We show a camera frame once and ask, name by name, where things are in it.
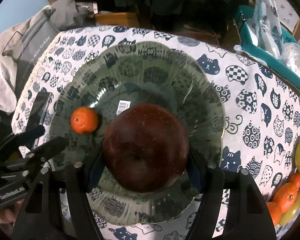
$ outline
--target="green plate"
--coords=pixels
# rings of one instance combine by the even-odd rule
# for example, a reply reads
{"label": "green plate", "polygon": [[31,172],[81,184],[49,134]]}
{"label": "green plate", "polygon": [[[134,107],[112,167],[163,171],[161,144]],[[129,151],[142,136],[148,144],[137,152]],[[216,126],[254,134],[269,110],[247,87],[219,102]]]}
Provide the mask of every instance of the green plate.
{"label": "green plate", "polygon": [[[192,147],[208,162],[220,164],[225,115],[219,96],[197,61],[160,43],[145,41],[107,49],[85,63],[61,92],[50,137],[63,136],[69,144],[53,159],[56,168],[83,160],[117,116],[120,100],[130,101],[130,107],[152,103],[168,109],[185,126]],[[70,127],[70,115],[79,106],[94,108],[99,115],[100,124],[93,135],[76,134]],[[91,208],[109,223],[134,225],[170,220],[197,195],[186,172],[166,190],[136,194],[122,188],[105,168],[88,198]]]}

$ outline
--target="table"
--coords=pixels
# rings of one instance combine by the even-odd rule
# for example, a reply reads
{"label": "table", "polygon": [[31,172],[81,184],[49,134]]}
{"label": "table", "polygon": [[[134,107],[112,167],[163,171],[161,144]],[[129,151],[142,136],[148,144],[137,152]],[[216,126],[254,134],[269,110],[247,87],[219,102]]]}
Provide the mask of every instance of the table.
{"label": "table", "polygon": [[[248,169],[264,199],[269,200],[295,168],[292,160],[295,142],[300,138],[300,100],[263,66],[190,38],[107,25],[61,32],[39,59],[22,92],[12,119],[13,132],[25,131],[36,94],[51,92],[53,97],[44,119],[46,133],[40,138],[39,145],[48,141],[60,92],[82,64],[110,46],[139,41],[160,42],[198,61],[225,108],[222,168],[230,171]],[[218,122],[211,125],[218,127]],[[25,147],[20,150],[23,155],[29,151]],[[65,192],[61,193],[61,201],[63,215],[70,220]],[[214,236],[223,232],[228,201],[229,190],[225,190]],[[129,240],[182,240],[198,206],[199,202],[194,201],[180,217],[158,224],[121,227],[111,225],[97,215],[96,218],[105,239],[123,239],[121,236],[125,236]],[[278,238],[291,227],[296,217],[285,226],[275,228]]]}

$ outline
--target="fruit pile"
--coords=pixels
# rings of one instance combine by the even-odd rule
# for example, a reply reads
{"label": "fruit pile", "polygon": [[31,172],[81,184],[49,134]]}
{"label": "fruit pile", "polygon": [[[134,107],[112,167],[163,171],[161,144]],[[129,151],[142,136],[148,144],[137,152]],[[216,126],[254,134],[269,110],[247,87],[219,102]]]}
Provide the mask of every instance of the fruit pile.
{"label": "fruit pile", "polygon": [[300,141],[296,148],[295,164],[298,171],[277,190],[272,201],[266,203],[274,226],[288,223],[300,208]]}

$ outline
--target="orange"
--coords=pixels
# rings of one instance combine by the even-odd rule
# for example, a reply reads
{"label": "orange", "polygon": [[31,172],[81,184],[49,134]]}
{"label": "orange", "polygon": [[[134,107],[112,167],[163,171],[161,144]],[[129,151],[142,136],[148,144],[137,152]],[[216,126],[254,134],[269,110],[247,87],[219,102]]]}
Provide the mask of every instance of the orange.
{"label": "orange", "polygon": [[282,213],[285,213],[296,201],[298,188],[291,182],[282,185],[274,194],[273,202],[277,202],[281,207]]}
{"label": "orange", "polygon": [[276,227],[282,215],[281,207],[276,202],[267,202],[266,204],[270,212],[273,225]]}
{"label": "orange", "polygon": [[72,112],[70,125],[76,133],[92,133],[98,127],[98,116],[91,108],[82,106]]}
{"label": "orange", "polygon": [[298,189],[300,189],[300,173],[296,172],[291,175],[289,178],[289,182],[293,183],[294,185],[297,186]]}

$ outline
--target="blue wall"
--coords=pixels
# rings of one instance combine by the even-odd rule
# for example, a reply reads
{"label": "blue wall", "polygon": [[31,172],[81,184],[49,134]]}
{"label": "blue wall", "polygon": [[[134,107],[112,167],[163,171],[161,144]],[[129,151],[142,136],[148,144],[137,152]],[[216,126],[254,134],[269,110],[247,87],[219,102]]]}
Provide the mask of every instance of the blue wall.
{"label": "blue wall", "polygon": [[0,33],[31,18],[48,4],[47,0],[3,0],[0,4]]}

